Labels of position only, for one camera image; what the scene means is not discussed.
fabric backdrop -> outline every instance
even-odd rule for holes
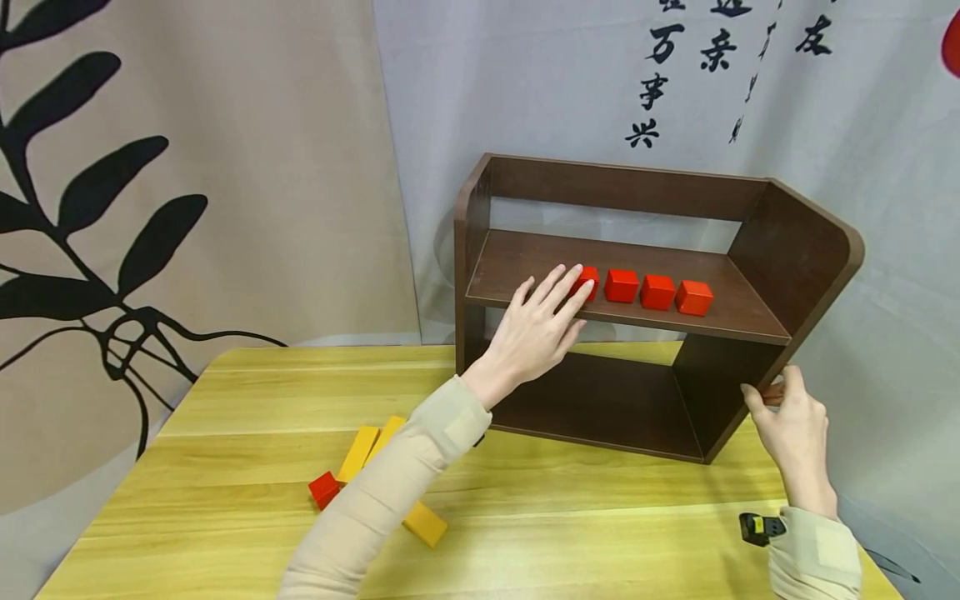
[[[0,364],[72,327],[0,370],[19,600],[219,353],[420,336],[368,2],[2,6]],[[194,335],[229,331],[248,333]]]
[[[782,179],[866,239],[866,264],[798,356],[830,410],[844,519],[922,581],[891,575],[907,597],[960,597],[947,508],[960,497],[960,3],[373,5],[424,342],[451,339],[449,210],[485,152]],[[721,251],[735,232],[524,202],[494,202],[492,219]]]

hand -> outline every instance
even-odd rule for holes
[[[461,377],[488,411],[516,386],[553,369],[576,343],[587,322],[573,321],[573,315],[583,307],[593,281],[580,286],[560,311],[557,307],[582,271],[583,267],[576,265],[563,276],[564,265],[556,267],[530,299],[527,293],[534,285],[532,277],[516,288],[490,347]]]
[[[806,392],[800,368],[784,368],[783,381],[763,395],[751,385],[740,389],[763,447],[780,468],[790,506],[836,520],[837,496],[827,475],[827,408]]]

red circle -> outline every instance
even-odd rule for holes
[[[960,77],[960,11],[950,21],[947,33],[944,35],[944,64],[947,70],[956,77]]]

arm sleeve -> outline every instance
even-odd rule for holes
[[[770,539],[770,583],[782,600],[856,600],[863,573],[850,529],[825,516],[784,508],[786,533]]]
[[[387,536],[491,419],[459,377],[443,384],[320,513],[283,574],[278,600],[355,598]]]

wooden table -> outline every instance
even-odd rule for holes
[[[580,351],[669,364],[677,347]],[[316,516],[306,484],[453,361],[451,347],[227,353],[38,598],[273,598]],[[424,498],[450,524],[437,549],[396,531],[363,597],[767,600],[767,552],[740,540],[737,514],[782,498],[750,421],[710,467],[493,431]],[[899,598],[863,562],[864,598]]]

